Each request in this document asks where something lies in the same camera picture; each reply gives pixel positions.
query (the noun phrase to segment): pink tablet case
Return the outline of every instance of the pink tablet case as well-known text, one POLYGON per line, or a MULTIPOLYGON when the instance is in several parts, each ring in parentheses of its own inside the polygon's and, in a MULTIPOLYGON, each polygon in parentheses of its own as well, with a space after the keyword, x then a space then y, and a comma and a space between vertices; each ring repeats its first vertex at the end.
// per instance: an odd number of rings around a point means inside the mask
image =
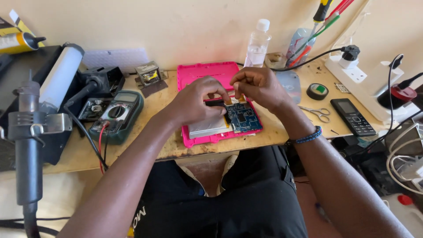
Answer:
MULTIPOLYGON (((179 65, 177 69, 178 76, 178 91, 181 91, 185 88, 187 84, 194 82, 196 79, 210 75, 223 85, 223 87, 230 91, 233 90, 233 87, 229 85, 232 77, 239 71, 238 65, 235 62, 222 62, 222 63, 209 63, 209 64, 192 64, 192 65, 179 65)), ((247 98, 248 103, 251 105, 251 108, 257 114, 253 104, 247 98)), ((215 134, 211 136, 197 137, 190 139, 188 126, 182 127, 182 137, 184 139, 184 145, 187 148, 191 148, 195 144, 202 143, 217 143, 219 140, 233 138, 237 136, 245 136, 253 133, 262 131, 260 130, 251 130, 248 132, 234 133, 233 131, 215 134)))

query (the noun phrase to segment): black feature phone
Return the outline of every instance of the black feature phone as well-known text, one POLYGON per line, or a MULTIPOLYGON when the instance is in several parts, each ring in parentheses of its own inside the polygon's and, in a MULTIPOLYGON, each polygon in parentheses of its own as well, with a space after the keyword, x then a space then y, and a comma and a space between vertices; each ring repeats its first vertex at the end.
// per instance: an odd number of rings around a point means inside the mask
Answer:
POLYGON ((356 136, 374 136, 376 131, 348 98, 332 99, 330 104, 356 136))

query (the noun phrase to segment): black electrical tape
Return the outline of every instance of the black electrical tape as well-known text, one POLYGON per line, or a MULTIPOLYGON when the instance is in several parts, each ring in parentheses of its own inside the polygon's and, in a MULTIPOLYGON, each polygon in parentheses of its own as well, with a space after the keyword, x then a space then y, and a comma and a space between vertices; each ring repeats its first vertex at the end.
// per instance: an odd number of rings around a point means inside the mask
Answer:
POLYGON ((314 100, 323 100, 329 93, 329 89, 325 85, 312 83, 307 89, 307 95, 314 100))

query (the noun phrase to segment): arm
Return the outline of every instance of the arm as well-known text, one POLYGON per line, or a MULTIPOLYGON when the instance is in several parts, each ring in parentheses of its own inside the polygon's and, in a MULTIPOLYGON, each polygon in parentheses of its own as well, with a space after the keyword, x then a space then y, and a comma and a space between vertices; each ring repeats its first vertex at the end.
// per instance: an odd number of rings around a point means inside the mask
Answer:
MULTIPOLYGON (((314 125, 265 68, 244 68, 231 81, 239 97, 244 93, 275 114, 289 138, 316 131, 314 125)), ((295 144, 317 200, 343 237, 412 237, 372 187, 330 143, 320 136, 295 144)))
POLYGON ((212 77, 198 79, 179 92, 168 106, 150 119, 57 237, 125 237, 148 174, 170 135, 182 125, 226 113, 223 107, 203 104, 203 96, 214 93, 229 100, 226 90, 212 77))

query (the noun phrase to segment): person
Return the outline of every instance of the person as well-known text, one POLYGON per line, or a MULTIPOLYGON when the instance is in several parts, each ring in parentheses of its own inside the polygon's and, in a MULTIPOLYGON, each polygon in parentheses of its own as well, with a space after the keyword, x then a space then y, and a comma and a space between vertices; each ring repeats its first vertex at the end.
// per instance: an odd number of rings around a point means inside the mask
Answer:
MULTIPOLYGON (((244 94, 276 115, 290 139, 316 133, 270 69, 243 68, 231 85, 236 98, 244 94)), ((229 100, 210 76, 181 90, 149 120, 57 237, 125 237, 131 223, 135 237, 307 237, 292 173, 278 147, 241 151, 216 197, 203 196, 198 182, 174 161, 154 163, 176 129, 226 113, 203 104, 203 96, 214 94, 229 100)), ((293 145, 317 200, 344 238, 412 237, 323 136, 293 145)))

